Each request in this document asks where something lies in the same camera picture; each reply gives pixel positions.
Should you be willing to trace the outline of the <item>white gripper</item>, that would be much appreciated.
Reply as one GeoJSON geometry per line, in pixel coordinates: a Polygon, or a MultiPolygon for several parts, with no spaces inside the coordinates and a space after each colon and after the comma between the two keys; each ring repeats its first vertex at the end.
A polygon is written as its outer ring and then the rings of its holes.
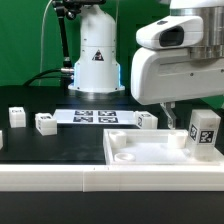
{"type": "Polygon", "coordinates": [[[187,49],[140,48],[131,67],[131,94],[142,105],[161,103],[176,128],[175,101],[224,94],[224,58],[193,60],[187,49]]]}

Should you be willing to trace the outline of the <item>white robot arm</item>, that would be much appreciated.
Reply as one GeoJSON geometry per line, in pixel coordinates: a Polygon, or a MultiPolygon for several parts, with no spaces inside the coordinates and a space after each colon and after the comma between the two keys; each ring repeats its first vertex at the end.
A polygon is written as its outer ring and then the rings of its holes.
{"type": "MultiPolygon", "coordinates": [[[[170,15],[140,28],[131,65],[131,94],[160,104],[168,126],[180,100],[224,94],[224,0],[170,0],[170,15]]],[[[121,91],[115,23],[94,3],[81,13],[80,58],[69,88],[91,99],[121,91]]]]}

